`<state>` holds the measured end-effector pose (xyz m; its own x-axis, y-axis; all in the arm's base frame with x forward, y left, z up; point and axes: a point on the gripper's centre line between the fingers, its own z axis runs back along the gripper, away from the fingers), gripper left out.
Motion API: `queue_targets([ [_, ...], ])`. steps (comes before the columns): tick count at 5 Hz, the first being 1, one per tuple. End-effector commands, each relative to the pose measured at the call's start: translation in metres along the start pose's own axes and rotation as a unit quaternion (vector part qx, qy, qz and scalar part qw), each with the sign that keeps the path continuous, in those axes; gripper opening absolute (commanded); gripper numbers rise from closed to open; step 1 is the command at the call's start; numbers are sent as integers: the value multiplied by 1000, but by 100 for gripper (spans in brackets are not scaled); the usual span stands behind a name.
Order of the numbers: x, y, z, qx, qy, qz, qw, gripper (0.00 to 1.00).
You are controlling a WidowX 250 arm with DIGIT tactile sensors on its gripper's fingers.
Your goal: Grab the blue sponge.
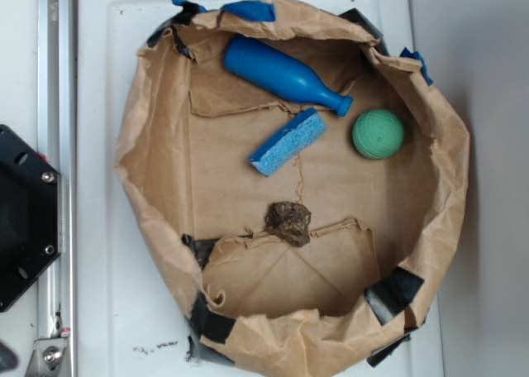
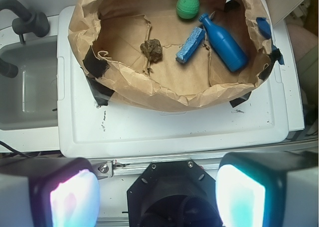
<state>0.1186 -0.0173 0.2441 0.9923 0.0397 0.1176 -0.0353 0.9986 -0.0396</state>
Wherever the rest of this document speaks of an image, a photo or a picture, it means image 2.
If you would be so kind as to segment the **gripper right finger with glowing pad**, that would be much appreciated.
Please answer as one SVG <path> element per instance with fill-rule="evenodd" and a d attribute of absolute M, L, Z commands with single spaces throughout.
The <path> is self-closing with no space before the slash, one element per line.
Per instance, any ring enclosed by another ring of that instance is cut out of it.
<path fill-rule="evenodd" d="M 215 193 L 227 227 L 317 227 L 319 155 L 229 152 L 221 159 Z"/>

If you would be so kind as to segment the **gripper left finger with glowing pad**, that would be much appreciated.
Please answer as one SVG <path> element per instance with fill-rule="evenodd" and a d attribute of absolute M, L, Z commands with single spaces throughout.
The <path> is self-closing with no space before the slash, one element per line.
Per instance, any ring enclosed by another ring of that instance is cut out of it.
<path fill-rule="evenodd" d="M 3 158 L 2 227 L 93 227 L 100 186 L 85 158 Z"/>

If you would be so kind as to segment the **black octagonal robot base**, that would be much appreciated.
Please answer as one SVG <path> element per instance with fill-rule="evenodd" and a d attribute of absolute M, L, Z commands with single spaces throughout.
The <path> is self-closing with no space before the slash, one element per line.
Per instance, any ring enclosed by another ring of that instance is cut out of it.
<path fill-rule="evenodd" d="M 185 161 L 150 166 L 127 190 L 131 227 L 221 227 L 216 181 Z"/>

